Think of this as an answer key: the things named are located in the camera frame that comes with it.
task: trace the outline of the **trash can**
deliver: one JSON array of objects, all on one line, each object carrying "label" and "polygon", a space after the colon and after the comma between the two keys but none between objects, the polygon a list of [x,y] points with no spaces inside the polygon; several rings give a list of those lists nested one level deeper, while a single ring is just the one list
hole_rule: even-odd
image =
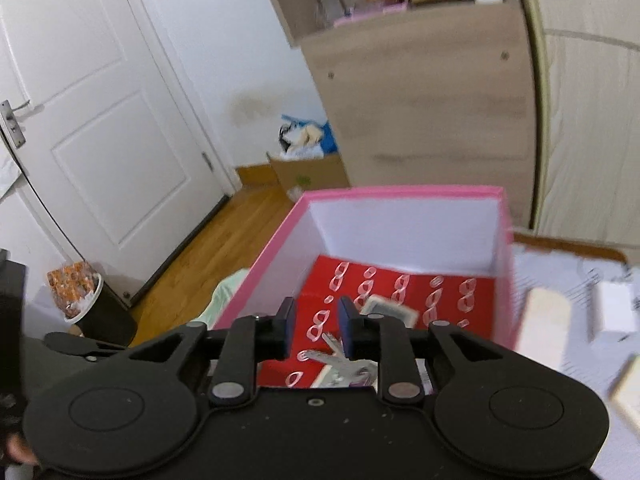
[{"label": "trash can", "polygon": [[77,325],[82,334],[90,339],[128,346],[136,335],[138,324],[116,295],[104,288],[102,276],[98,273],[96,276],[98,285],[94,302],[66,322]]}]

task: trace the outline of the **white wall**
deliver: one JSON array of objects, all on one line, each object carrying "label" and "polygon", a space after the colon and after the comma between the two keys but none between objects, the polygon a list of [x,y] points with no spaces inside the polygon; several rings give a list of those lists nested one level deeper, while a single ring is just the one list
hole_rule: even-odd
[{"label": "white wall", "polygon": [[302,53],[289,47],[270,0],[143,1],[191,101],[200,100],[196,112],[201,104],[234,166],[265,162],[267,150],[279,149],[282,113],[324,120]]},{"label": "white wall", "polygon": [[46,277],[47,272],[63,265],[66,258],[18,194],[18,188],[26,185],[20,178],[0,199],[0,248],[9,251],[11,261],[27,266],[23,330],[27,335],[40,337],[50,330],[66,330],[64,316],[53,304]]}]

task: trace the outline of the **blue plastic bag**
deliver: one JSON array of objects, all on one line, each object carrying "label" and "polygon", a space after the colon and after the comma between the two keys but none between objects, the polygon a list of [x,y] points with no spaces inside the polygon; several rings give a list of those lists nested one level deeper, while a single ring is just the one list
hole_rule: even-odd
[{"label": "blue plastic bag", "polygon": [[289,115],[282,115],[282,119],[284,121],[289,121],[294,128],[303,128],[308,124],[312,124],[313,126],[317,126],[322,130],[322,139],[320,140],[320,147],[322,148],[322,152],[325,155],[329,155],[330,153],[336,153],[338,151],[338,146],[335,143],[334,133],[331,130],[331,125],[329,121],[324,124],[316,123],[315,121],[299,119],[296,117],[291,117]]}]

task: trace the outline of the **pink box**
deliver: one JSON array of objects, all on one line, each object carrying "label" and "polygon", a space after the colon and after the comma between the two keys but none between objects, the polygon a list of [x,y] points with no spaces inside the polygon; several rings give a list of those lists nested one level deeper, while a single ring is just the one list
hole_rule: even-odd
[{"label": "pink box", "polygon": [[216,328],[274,314],[319,254],[423,274],[496,279],[493,340],[512,348],[511,220],[502,188],[359,187],[305,193],[266,245]]}]

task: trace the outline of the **pink item on shelf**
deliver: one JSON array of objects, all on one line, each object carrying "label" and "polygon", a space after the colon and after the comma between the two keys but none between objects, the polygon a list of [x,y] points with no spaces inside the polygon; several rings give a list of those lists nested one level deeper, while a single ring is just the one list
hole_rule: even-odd
[{"label": "pink item on shelf", "polygon": [[370,12],[357,12],[351,16],[345,16],[334,21],[334,27],[340,25],[346,25],[347,23],[361,22],[362,20],[368,20],[369,18],[375,18],[376,16],[385,14],[397,14],[398,12],[405,12],[408,9],[408,4],[393,4],[382,7],[380,10],[372,10]]}]

